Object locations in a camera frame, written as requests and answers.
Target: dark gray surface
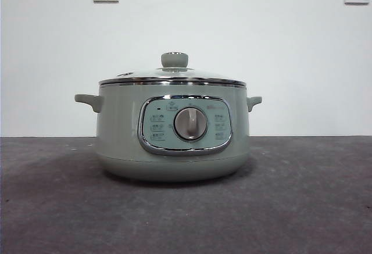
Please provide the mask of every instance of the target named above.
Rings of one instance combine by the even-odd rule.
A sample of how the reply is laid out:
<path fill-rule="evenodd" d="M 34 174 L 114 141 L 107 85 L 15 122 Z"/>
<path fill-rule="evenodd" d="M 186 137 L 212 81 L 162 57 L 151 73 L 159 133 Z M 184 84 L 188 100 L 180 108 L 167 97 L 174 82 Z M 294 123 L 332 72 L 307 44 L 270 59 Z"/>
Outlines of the dark gray surface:
<path fill-rule="evenodd" d="M 372 253 L 372 137 L 252 138 L 237 173 L 104 173 L 93 138 L 2 139 L 2 253 Z"/>

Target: control panel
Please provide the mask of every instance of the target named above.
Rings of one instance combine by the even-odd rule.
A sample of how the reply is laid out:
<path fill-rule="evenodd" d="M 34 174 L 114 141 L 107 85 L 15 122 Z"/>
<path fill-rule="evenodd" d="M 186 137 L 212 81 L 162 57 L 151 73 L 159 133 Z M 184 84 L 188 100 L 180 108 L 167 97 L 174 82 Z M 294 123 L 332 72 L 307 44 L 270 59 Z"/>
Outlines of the control panel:
<path fill-rule="evenodd" d="M 141 109 L 138 138 L 152 153 L 200 155 L 221 151 L 231 139 L 230 113 L 221 98 L 165 95 Z"/>

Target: button icon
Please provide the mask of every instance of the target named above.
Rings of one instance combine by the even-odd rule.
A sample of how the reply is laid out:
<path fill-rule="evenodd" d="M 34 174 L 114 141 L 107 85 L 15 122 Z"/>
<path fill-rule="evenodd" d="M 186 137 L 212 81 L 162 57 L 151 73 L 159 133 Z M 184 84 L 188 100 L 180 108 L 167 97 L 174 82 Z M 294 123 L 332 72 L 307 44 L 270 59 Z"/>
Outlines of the button icon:
<path fill-rule="evenodd" d="M 152 115 L 151 121 L 152 122 L 164 122 L 164 115 Z"/>
<path fill-rule="evenodd" d="M 214 129 L 216 131 L 224 131 L 224 130 L 226 130 L 226 125 L 224 123 L 216 123 L 214 125 Z"/>
<path fill-rule="evenodd" d="M 151 140 L 153 141 L 165 141 L 164 133 L 153 133 L 151 134 Z"/>
<path fill-rule="evenodd" d="M 167 110 L 171 110 L 171 111 L 178 110 L 178 106 L 169 104 L 167 105 Z"/>
<path fill-rule="evenodd" d="M 153 124 L 151 125 L 151 131 L 153 132 L 163 132 L 164 131 L 164 124 Z"/>
<path fill-rule="evenodd" d="M 224 115 L 214 115 L 215 121 L 225 121 L 226 117 Z"/>
<path fill-rule="evenodd" d="M 225 133 L 217 132 L 216 133 L 216 139 L 225 139 Z"/>

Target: glass lid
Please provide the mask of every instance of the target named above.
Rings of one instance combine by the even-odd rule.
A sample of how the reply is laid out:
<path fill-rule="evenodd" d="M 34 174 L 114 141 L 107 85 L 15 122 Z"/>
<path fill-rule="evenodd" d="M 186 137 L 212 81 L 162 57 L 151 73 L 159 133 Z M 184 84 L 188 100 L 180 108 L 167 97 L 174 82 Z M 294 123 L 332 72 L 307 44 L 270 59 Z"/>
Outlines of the glass lid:
<path fill-rule="evenodd" d="M 199 72 L 187 68 L 188 55 L 182 52 L 167 52 L 162 54 L 162 68 L 148 71 L 128 72 L 99 82 L 99 85 L 120 83 L 213 83 L 239 85 L 245 87 L 242 81 L 225 78 L 218 74 Z"/>

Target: pot base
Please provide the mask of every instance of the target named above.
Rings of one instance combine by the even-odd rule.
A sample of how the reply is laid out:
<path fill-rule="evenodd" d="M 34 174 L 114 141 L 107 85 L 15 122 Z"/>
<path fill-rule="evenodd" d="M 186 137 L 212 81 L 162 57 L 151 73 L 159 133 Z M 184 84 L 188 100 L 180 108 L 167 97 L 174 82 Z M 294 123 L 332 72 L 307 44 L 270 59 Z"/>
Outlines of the pot base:
<path fill-rule="evenodd" d="M 194 162 L 144 162 L 99 155 L 102 167 L 112 174 L 136 180 L 164 182 L 197 181 L 226 176 L 238 170 L 247 160 L 248 154 Z"/>

